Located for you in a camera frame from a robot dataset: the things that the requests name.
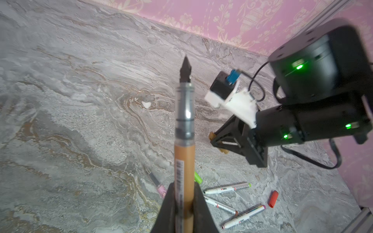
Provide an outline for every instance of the floor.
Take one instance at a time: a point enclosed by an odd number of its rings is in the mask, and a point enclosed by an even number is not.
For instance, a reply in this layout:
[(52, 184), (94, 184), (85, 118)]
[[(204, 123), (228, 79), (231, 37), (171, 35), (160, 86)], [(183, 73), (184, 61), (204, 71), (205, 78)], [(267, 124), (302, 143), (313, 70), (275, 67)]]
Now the floor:
[[(336, 170), (277, 147), (259, 169), (209, 144), (230, 117), (203, 100), (212, 81), (235, 67), (253, 73), (265, 57), (80, 0), (1, 0), (0, 9), (1, 232), (149, 232), (162, 200), (141, 164), (173, 182), (185, 54), (201, 188), (250, 182), (214, 196), (240, 212), (280, 193), (275, 208), (224, 232), (339, 233), (360, 211)], [(268, 67), (258, 78), (268, 95), (272, 79)], [(275, 104), (268, 96), (261, 108)], [(330, 162), (318, 143), (293, 147)], [(209, 209), (217, 226), (231, 217)]]

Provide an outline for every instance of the pen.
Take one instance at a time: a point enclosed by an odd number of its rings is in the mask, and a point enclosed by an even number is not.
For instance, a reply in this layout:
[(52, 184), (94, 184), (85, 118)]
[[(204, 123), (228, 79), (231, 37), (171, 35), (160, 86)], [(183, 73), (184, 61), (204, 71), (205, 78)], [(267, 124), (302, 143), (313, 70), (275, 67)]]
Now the pen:
[(176, 233), (193, 232), (194, 199), (194, 85), (192, 67), (185, 57), (175, 101), (175, 216)]
[(198, 184), (201, 184), (203, 181), (197, 172), (194, 172), (194, 181), (196, 181)]
[(224, 205), (223, 203), (220, 203), (214, 199), (211, 199), (211, 198), (208, 198), (206, 196), (203, 196), (205, 198), (205, 201), (206, 203), (210, 204), (210, 205), (213, 205), (215, 206), (216, 208), (219, 208), (219, 209), (222, 209), (222, 210), (225, 210), (231, 214), (234, 214), (235, 216), (238, 215), (238, 211), (233, 209), (232, 207), (229, 207), (227, 205)]
[(155, 175), (153, 174), (153, 172), (150, 171), (149, 168), (147, 168), (145, 165), (142, 165), (144, 167), (144, 170), (146, 172), (146, 174), (150, 177), (150, 179), (153, 181), (153, 183), (155, 184), (156, 188), (157, 188), (157, 191), (159, 193), (159, 195), (162, 197), (162, 199), (164, 199), (164, 197), (166, 196), (166, 193), (167, 193), (167, 190), (164, 188), (164, 186), (158, 181), (158, 179), (155, 177)]
[(230, 220), (229, 222), (226, 222), (222, 226), (222, 229), (227, 229), (227, 228), (233, 227), (235, 225), (238, 225), (241, 222), (248, 220), (250, 217), (252, 217), (252, 216), (254, 216), (256, 214), (259, 214), (260, 212), (263, 212), (265, 209), (266, 209), (266, 206), (265, 205), (261, 205), (261, 206), (255, 208), (255, 209), (253, 209), (253, 210), (251, 210), (249, 212), (244, 213), (241, 216), (238, 216), (238, 217)]
[(246, 189), (250, 187), (251, 187), (250, 183), (242, 183), (238, 185), (223, 186), (223, 187), (216, 188), (216, 189), (208, 189), (204, 191), (203, 193), (204, 194), (216, 194), (216, 193), (232, 192), (232, 191), (236, 191), (239, 189)]

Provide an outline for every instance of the pink wallpaper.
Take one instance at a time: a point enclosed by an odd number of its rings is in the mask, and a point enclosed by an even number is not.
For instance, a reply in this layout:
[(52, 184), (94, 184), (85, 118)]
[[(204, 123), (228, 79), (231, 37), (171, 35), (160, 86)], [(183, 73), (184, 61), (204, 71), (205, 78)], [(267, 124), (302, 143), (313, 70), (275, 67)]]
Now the pink wallpaper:
[(93, 1), (268, 56), (333, 0)]
[[(365, 48), (373, 61), (373, 0), (353, 0), (333, 18), (344, 17), (358, 26)], [(357, 203), (373, 208), (373, 132), (363, 145), (357, 145), (352, 136), (336, 139), (342, 155), (342, 165), (338, 169)], [(328, 143), (325, 148), (334, 157)]]

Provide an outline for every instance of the small white debris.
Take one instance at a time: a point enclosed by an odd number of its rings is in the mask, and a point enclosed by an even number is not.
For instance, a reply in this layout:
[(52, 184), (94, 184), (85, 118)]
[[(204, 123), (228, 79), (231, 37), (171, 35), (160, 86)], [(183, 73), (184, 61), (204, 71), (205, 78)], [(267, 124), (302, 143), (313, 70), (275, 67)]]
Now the small white debris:
[(149, 109), (150, 106), (151, 106), (151, 102), (144, 102), (144, 101), (141, 101), (142, 105), (144, 106), (144, 108), (146, 109)]

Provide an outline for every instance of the white marker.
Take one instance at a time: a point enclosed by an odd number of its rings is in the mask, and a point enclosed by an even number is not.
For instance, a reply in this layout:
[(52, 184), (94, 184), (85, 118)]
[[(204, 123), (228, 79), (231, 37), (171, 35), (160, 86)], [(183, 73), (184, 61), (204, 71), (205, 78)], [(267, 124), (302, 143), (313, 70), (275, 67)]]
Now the white marker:
[(208, 197), (206, 197), (206, 196), (203, 196), (203, 197), (205, 198), (206, 203), (208, 203), (208, 204), (210, 204), (210, 205), (213, 205), (213, 206), (215, 206), (216, 208), (219, 208), (219, 209), (225, 210), (225, 211), (227, 211), (227, 212), (229, 212), (229, 213), (231, 213), (231, 214), (234, 214), (235, 216), (238, 215), (238, 211), (235, 210), (235, 209), (233, 209), (232, 207), (229, 207), (229, 206), (227, 206), (227, 205), (224, 205), (223, 203), (220, 203), (220, 202), (218, 202), (218, 201), (216, 201), (216, 200), (213, 200), (213, 199), (211, 199), (211, 198), (208, 198)]
[(232, 191), (236, 191), (236, 190), (239, 190), (239, 189), (246, 189), (246, 188), (250, 188), (250, 187), (251, 187), (251, 184), (242, 183), (242, 184), (238, 184), (238, 185), (224, 186), (224, 187), (220, 187), (220, 188), (216, 188), (216, 189), (208, 189), (208, 190), (204, 191), (203, 193), (204, 194), (216, 194), (216, 193), (232, 192)]
[(266, 209), (266, 206), (265, 205), (261, 205), (249, 212), (246, 212), (244, 213), (243, 215), (241, 216), (238, 216), (232, 220), (230, 220), (229, 222), (226, 222), (223, 226), (222, 226), (222, 229), (227, 229), (227, 228), (230, 228), (230, 227), (233, 227), (237, 224), (240, 224), (241, 222), (243, 221), (246, 221), (248, 220), (250, 217), (256, 215), (256, 214), (259, 214), (260, 212), (263, 212), (264, 210)]

